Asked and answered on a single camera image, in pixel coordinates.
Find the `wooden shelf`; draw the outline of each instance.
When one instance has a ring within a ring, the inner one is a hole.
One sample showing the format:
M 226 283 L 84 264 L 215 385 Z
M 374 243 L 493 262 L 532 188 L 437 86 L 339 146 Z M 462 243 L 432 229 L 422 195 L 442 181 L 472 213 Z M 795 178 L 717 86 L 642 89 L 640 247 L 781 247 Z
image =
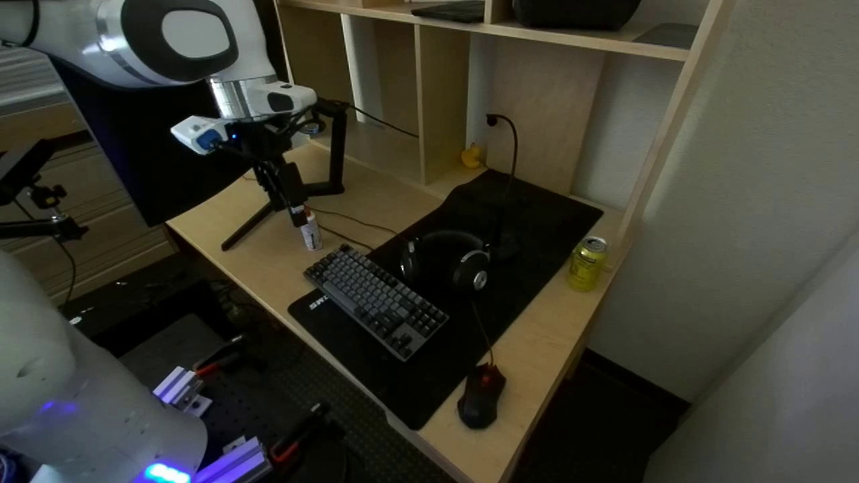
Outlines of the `wooden shelf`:
M 411 12 L 411 5 L 366 8 L 352 1 L 330 1 L 330 0 L 284 0 L 283 5 L 346 12 L 346 16 L 375 19 L 375 21 L 398 21 L 398 23 L 509 38 L 509 40 L 525 40 L 525 42 L 548 42 L 548 46 L 568 46 L 568 47 L 587 47 L 587 51 L 603 51 L 603 52 L 660 58 L 660 62 L 684 62 L 689 52 L 688 47 L 680 47 L 680 46 L 657 46 L 657 42 L 636 40 L 650 30 L 657 30 L 657 23 L 629 23 L 619 32 L 582 32 L 582 30 L 528 30 L 515 21 L 484 21 L 484 23 L 429 21 L 429 19 L 417 19 Z

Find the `bottle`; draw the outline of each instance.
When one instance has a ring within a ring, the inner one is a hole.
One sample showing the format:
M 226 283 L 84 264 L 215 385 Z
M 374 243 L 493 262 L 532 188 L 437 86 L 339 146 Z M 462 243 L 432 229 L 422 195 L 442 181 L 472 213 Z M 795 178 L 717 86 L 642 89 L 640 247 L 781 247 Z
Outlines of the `bottle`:
M 568 256 L 568 286 L 587 293 L 598 283 L 602 267 L 606 264 L 606 237 L 586 236 Z

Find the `black keyboard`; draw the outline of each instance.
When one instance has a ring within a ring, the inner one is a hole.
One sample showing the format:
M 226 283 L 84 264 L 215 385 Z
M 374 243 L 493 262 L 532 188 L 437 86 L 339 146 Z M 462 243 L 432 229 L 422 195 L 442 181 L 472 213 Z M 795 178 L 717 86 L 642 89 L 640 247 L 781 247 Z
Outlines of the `black keyboard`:
M 304 275 L 403 362 L 450 319 L 346 243 Z
M 484 21 L 484 0 L 453 0 L 411 8 L 414 16 L 477 23 Z

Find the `black box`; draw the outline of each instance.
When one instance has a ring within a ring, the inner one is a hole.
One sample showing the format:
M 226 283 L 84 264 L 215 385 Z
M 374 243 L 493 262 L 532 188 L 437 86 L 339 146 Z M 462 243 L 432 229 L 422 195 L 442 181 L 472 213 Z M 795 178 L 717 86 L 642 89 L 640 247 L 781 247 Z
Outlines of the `black box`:
M 525 26 L 619 30 L 642 0 L 513 0 Z

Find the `white wall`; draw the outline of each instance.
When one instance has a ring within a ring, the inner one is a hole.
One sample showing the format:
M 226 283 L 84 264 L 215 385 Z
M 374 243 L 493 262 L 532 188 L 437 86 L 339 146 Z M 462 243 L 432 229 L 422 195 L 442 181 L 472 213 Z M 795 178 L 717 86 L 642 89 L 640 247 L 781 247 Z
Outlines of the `white wall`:
M 590 348 L 696 400 L 859 225 L 853 19 L 735 1 Z
M 859 240 L 653 455 L 650 483 L 859 479 Z

